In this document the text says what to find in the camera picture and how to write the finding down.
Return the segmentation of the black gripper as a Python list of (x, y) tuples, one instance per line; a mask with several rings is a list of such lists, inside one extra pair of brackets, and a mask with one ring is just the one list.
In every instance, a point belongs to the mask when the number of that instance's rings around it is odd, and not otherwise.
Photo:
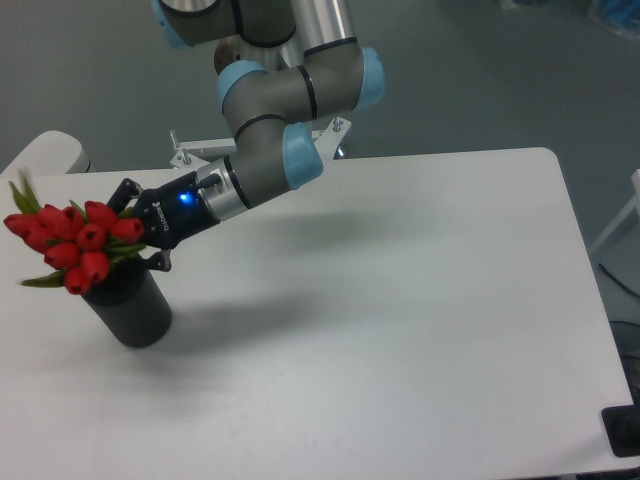
[(155, 189), (144, 190), (125, 178), (107, 202), (117, 216), (133, 216), (143, 224), (143, 242), (161, 250), (148, 258), (137, 257), (145, 270), (169, 272), (171, 249), (181, 241), (218, 225), (221, 220), (210, 211), (199, 194), (195, 172), (190, 172)]

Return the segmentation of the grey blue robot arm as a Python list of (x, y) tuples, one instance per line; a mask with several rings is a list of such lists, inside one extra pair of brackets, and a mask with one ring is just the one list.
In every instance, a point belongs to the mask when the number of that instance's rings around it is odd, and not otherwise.
[(193, 47), (238, 35), (276, 50), (297, 41), (295, 65), (270, 70), (236, 59), (218, 76), (222, 113), (236, 150), (156, 189), (124, 180), (110, 199), (131, 216), (106, 246), (118, 261), (151, 246), (147, 269), (169, 270), (170, 251), (211, 228), (319, 177), (323, 161), (308, 123), (377, 103), (385, 75), (377, 52), (359, 45), (345, 1), (156, 1), (173, 45)]

